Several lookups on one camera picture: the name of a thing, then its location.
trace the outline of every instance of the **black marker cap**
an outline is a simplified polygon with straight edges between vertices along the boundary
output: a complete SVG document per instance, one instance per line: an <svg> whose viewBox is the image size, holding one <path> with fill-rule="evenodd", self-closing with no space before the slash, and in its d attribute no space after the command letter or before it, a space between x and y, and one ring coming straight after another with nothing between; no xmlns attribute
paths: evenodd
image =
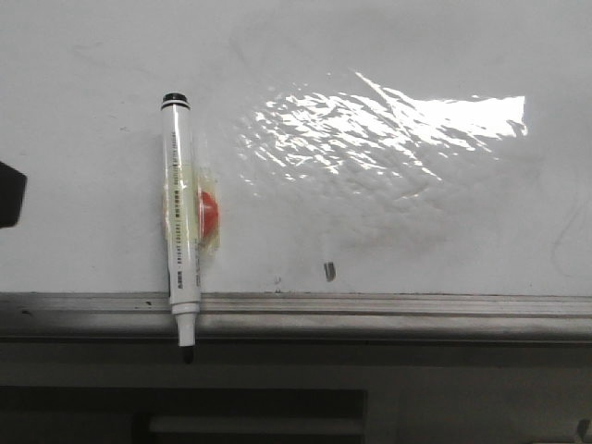
<svg viewBox="0 0 592 444"><path fill-rule="evenodd" d="M163 97L163 105L160 109L170 105L180 105L189 108L189 100L187 100L185 94L181 94L180 92L169 92Z"/></svg>

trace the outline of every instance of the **dry erase marker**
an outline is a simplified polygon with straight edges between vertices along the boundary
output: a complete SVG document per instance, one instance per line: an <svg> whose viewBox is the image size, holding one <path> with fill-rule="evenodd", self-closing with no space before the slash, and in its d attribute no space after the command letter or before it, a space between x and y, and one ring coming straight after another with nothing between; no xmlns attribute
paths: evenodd
<svg viewBox="0 0 592 444"><path fill-rule="evenodd" d="M189 363L195 344L195 318L200 310L199 221L193 175L190 106L172 92L161 106L165 153L165 225L168 244L170 305L179 330L179 346Z"/></svg>

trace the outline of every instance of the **white surface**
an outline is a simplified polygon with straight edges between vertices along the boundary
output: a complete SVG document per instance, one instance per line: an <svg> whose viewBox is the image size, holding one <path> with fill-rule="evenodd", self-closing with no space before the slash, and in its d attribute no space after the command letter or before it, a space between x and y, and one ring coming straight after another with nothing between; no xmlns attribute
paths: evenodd
<svg viewBox="0 0 592 444"><path fill-rule="evenodd" d="M29 183L19 224L0 230L0 291L166 289L159 105L180 91L221 209L204 291L587 295L590 13L585 1L2 2L0 159ZM447 100L524 100L524 127L516 106L512 134L506 111L469 105L454 137L483 116L495 135L469 138L474 151L457 140L447 159L442 143L397 139L385 92L433 105L428 134ZM278 106L307 94L376 102L392 133L362 146L399 140L434 176L393 154L375 159L404 173L388 186L355 162L337 176L309 162L288 180L254 150L278 153ZM298 124L282 128L295 146Z"/></svg>

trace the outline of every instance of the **whiteboard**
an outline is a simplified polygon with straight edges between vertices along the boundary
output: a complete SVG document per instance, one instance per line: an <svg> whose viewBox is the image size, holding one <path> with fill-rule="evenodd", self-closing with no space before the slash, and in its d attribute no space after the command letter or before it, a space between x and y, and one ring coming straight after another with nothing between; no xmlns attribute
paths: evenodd
<svg viewBox="0 0 592 444"><path fill-rule="evenodd" d="M2 2L0 160L29 182L0 291L167 289L159 105L180 91L220 206L203 291L588 295L591 13Z"/></svg>

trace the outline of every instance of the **metal ledge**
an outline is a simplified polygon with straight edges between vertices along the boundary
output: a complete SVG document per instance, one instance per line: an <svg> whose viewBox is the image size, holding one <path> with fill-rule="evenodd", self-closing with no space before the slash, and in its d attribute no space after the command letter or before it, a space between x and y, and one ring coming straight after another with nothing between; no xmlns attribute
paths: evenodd
<svg viewBox="0 0 592 444"><path fill-rule="evenodd" d="M592 297L209 293L202 338L592 341ZM2 338L173 338L165 293L0 293Z"/></svg>

